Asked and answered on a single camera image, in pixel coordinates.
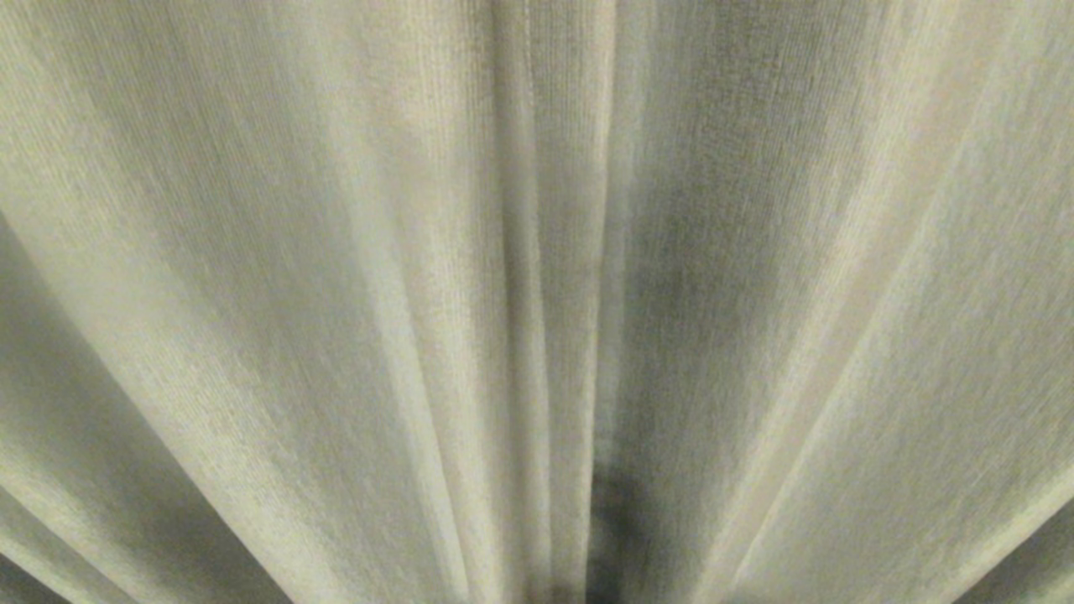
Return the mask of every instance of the white curtain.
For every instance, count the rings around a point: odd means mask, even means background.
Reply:
[[[1074,3],[0,0],[0,599],[1074,602]]]

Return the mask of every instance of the curtain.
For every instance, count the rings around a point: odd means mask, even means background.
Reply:
[[[1074,4],[3,0],[0,57],[4,602],[1074,602]]]

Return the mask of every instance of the ribbed fabric texture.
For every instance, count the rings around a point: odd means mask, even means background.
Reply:
[[[1074,601],[1074,4],[0,0],[0,57],[4,602]]]

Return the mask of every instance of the fabric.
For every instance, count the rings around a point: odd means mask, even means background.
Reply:
[[[1074,4],[3,0],[0,56],[3,601],[1074,602]]]

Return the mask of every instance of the sheer curtain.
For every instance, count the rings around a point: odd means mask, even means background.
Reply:
[[[1074,4],[0,1],[0,595],[1074,601]]]

